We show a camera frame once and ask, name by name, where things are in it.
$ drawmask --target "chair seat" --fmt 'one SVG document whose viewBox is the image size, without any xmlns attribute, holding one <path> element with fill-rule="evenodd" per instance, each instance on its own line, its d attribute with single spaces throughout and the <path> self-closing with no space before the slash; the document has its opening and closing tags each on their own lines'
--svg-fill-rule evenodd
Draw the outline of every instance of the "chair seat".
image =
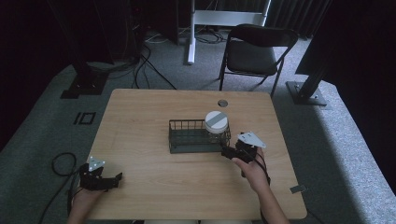
<svg viewBox="0 0 396 224">
<path fill-rule="evenodd" d="M 233 72 L 249 72 L 256 75 L 271 76 L 277 72 L 273 48 L 261 48 L 244 41 L 230 42 L 227 54 L 227 67 Z"/>
</svg>

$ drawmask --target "white desk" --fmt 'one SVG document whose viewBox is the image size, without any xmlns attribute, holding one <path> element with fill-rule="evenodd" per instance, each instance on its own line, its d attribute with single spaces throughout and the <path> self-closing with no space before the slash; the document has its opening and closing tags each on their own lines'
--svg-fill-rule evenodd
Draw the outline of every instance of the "white desk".
<svg viewBox="0 0 396 224">
<path fill-rule="evenodd" d="M 267 19 L 271 0 L 267 0 L 262 12 L 236 12 L 236 11 L 211 11 L 195 10 L 195 0 L 191 0 L 191 38 L 189 48 L 189 64 L 195 61 L 195 25 L 223 25 L 235 26 L 242 23 L 250 23 L 264 26 Z"/>
</svg>

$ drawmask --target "round object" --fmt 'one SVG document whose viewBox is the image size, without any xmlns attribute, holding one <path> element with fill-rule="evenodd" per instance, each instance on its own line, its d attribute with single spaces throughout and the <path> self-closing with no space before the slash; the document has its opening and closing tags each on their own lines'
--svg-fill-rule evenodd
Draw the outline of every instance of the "round object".
<svg viewBox="0 0 396 224">
<path fill-rule="evenodd" d="M 223 133 L 228 127 L 227 115 L 220 111 L 212 111 L 205 118 L 206 129 L 210 133 Z"/>
</svg>

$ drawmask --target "human arm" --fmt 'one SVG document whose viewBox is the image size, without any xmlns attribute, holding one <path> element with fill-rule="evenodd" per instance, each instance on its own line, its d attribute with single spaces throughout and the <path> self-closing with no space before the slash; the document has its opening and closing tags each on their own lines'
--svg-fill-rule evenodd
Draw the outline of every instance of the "human arm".
<svg viewBox="0 0 396 224">
<path fill-rule="evenodd" d="M 264 158 L 261 148 L 257 149 L 257 154 Z M 259 155 L 256 156 L 256 160 L 263 165 L 263 160 Z M 245 163 L 238 158 L 233 158 L 233 162 L 241 168 L 251 188 L 257 193 L 261 211 L 266 221 L 270 224 L 289 223 L 274 193 L 271 191 L 265 172 L 260 165 L 255 161 Z"/>
<path fill-rule="evenodd" d="M 83 224 L 103 193 L 101 190 L 82 189 L 79 191 L 73 199 L 73 206 L 67 219 L 67 224 Z"/>
</svg>

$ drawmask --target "black curtain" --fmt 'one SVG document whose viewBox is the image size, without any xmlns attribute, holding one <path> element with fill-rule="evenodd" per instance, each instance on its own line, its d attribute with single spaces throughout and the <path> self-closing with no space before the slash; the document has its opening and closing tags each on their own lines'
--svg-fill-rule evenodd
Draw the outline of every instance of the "black curtain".
<svg viewBox="0 0 396 224">
<path fill-rule="evenodd" d="M 337 87 L 393 192 L 395 11 L 393 0 L 333 0 L 296 71 L 315 76 L 326 68 L 323 79 Z"/>
</svg>

